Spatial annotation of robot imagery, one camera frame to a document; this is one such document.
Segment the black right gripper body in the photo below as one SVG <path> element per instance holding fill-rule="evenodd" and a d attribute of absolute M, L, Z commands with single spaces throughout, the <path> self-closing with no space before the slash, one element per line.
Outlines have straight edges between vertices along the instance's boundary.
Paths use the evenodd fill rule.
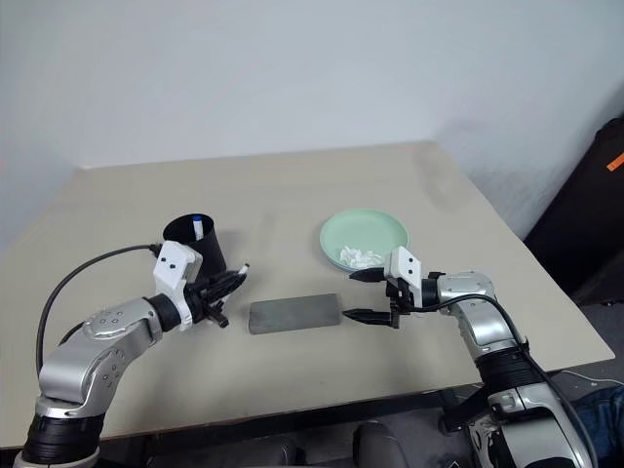
<path fill-rule="evenodd" d="M 410 285 L 401 278 L 387 279 L 385 292 L 390 301 L 390 327 L 397 330 L 400 326 L 400 319 L 411 314 Z"/>

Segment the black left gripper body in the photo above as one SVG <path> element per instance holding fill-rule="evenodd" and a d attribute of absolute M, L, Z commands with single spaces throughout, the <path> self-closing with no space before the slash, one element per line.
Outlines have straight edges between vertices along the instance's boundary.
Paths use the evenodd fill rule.
<path fill-rule="evenodd" d="M 227 282 L 225 277 L 211 278 L 191 283 L 184 288 L 184 297 L 193 324 L 209 321 L 222 329 L 229 326 L 229 320 L 223 314 L 224 298 L 228 295 Z"/>

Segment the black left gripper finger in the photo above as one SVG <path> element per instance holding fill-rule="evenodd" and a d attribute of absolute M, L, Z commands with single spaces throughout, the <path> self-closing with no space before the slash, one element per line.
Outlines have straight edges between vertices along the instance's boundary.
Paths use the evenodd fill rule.
<path fill-rule="evenodd" d="M 210 278 L 205 287 L 208 290 L 236 290 L 247 278 L 247 265 L 244 264 L 238 270 L 227 270 Z"/>
<path fill-rule="evenodd" d="M 246 273 L 226 273 L 209 281 L 209 299 L 222 299 L 236 291 L 247 279 Z"/>

